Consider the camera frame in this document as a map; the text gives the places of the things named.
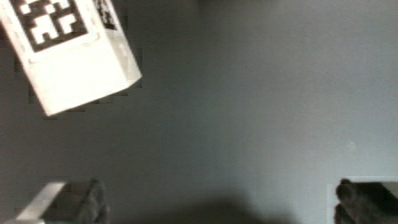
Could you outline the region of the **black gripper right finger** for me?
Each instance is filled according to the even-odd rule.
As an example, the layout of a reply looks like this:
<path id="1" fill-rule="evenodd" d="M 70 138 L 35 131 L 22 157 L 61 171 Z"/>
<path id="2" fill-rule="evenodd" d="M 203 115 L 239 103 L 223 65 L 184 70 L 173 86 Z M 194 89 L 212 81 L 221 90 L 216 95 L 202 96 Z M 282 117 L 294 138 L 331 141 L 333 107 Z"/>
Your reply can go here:
<path id="1" fill-rule="evenodd" d="M 335 224 L 398 224 L 398 197 L 381 182 L 344 179 L 337 196 Z"/>

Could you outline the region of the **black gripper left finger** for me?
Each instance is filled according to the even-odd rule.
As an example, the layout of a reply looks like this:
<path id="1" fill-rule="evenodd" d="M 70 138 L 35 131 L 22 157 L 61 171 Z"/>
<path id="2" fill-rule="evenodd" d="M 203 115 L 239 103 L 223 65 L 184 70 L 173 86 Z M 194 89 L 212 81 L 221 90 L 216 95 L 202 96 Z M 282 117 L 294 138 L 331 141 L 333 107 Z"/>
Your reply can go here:
<path id="1" fill-rule="evenodd" d="M 17 224 L 109 224 L 104 184 L 97 179 L 51 182 L 20 215 Z"/>

